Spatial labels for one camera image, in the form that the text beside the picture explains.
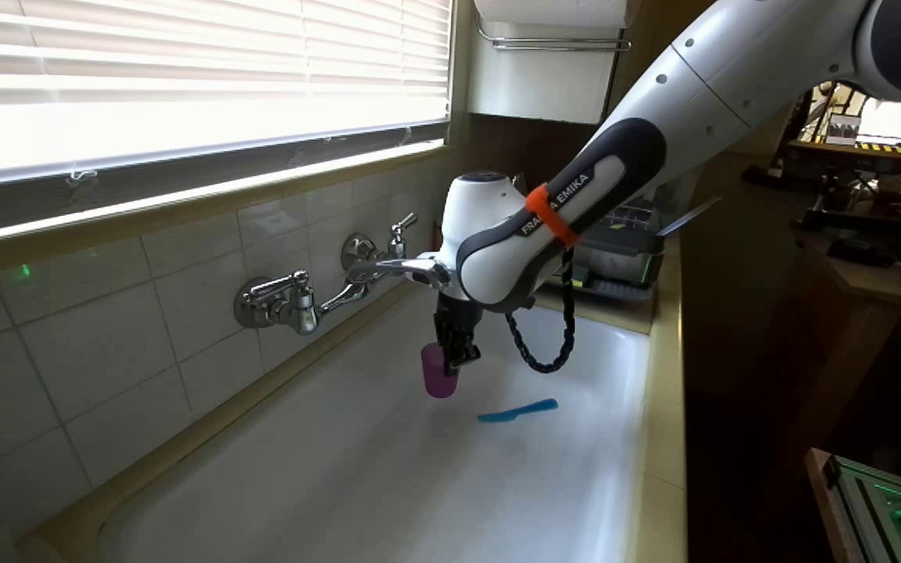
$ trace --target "window blinds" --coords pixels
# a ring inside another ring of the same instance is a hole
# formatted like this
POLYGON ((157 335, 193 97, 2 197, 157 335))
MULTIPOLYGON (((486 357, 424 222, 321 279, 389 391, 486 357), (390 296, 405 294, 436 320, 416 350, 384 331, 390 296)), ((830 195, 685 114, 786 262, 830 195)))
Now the window blinds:
POLYGON ((448 123, 450 0, 0 0, 0 178, 448 123))

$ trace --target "white tiled wall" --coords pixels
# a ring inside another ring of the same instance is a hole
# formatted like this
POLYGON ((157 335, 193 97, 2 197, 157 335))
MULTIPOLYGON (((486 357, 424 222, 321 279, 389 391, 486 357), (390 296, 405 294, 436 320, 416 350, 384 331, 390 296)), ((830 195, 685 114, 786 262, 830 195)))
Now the white tiled wall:
POLYGON ((308 269, 325 301, 340 286, 343 233, 384 244, 408 210, 423 220, 408 251, 423 251, 445 168, 353 176, 0 269, 0 530, 45 522, 313 342, 244 331, 230 294, 252 276, 308 269))

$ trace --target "orange band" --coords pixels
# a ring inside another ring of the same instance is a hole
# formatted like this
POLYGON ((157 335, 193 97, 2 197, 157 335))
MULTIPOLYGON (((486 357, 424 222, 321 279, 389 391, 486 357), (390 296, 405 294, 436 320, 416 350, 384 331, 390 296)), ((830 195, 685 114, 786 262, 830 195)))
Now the orange band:
POLYGON ((565 246, 576 244, 576 231, 569 229, 569 222, 550 210, 548 182, 525 197, 525 210, 536 213, 558 239, 564 239, 565 246))

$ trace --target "countertop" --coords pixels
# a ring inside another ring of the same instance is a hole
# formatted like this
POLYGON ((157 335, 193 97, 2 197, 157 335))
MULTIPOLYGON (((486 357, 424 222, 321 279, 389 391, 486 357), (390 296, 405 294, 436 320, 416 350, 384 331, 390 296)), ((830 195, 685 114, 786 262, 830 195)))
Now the countertop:
POLYGON ((796 246, 819 266, 830 273, 830 279, 855 294, 855 296, 865 296, 865 301, 879 301, 879 302, 890 302, 901 307, 901 266, 862 266, 862 262, 844 262, 844 260, 831 260, 830 251, 830 236, 823 233, 807 233, 796 231, 796 246))
MULTIPOLYGON (((301 350, 282 368, 258 377, 252 386, 212 410, 206 420, 39 524, 23 542, 23 552, 30 563, 60 559, 96 559, 99 529, 116 510, 148 486, 158 480, 206 442, 221 434, 228 424, 244 420, 269 393, 282 391, 296 371, 313 365, 321 354, 355 335, 384 308, 384 301, 398 301, 398 290, 367 302, 362 314, 321 335, 317 344, 301 350)), ((658 302, 647 307, 613 307, 613 302, 579 302, 583 320, 603 324, 633 328, 649 335, 649 365, 640 410, 640 455, 639 455, 639 498, 627 529, 627 552, 622 559, 640 563, 675 563, 689 552, 685 524, 685 385, 681 385, 681 262, 680 244, 666 244, 662 273, 658 282, 658 302)))

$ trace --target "faucet handle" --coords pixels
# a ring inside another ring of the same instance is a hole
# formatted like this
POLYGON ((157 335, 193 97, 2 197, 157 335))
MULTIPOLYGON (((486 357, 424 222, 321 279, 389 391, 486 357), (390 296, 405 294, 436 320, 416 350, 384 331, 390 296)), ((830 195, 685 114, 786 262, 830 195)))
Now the faucet handle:
POLYGON ((308 286, 296 286, 296 302, 292 302, 292 324, 301 335, 313 335, 318 328, 321 307, 308 286))
POLYGON ((416 213, 398 220, 389 231, 390 231, 390 236, 399 236, 399 231, 408 229, 408 225, 416 225, 416 213))
POLYGON ((306 269, 295 269, 295 273, 292 273, 292 282, 295 282, 304 294, 308 290, 306 269))
POLYGON ((405 231, 408 225, 416 225, 416 213, 398 220, 398 222, 389 229, 389 231, 390 231, 390 236, 389 236, 389 256, 398 256, 398 260, 405 256, 404 231, 405 231))

